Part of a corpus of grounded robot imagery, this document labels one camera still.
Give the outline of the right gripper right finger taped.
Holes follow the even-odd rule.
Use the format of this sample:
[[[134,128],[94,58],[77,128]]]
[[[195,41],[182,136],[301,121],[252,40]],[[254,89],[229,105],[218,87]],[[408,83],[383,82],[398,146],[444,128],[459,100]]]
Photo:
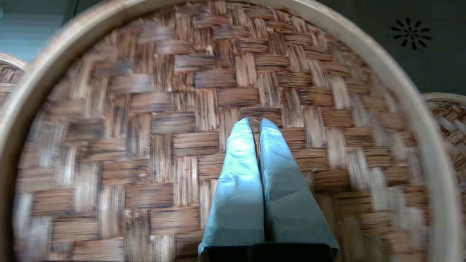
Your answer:
[[[326,244],[339,249],[282,132],[272,121],[260,124],[261,178],[269,240]]]

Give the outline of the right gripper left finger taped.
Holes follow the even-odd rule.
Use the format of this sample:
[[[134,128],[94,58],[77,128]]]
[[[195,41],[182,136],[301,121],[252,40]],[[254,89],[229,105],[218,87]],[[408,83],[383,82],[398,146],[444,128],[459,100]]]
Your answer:
[[[199,251],[265,242],[264,196],[250,122],[234,124]]]

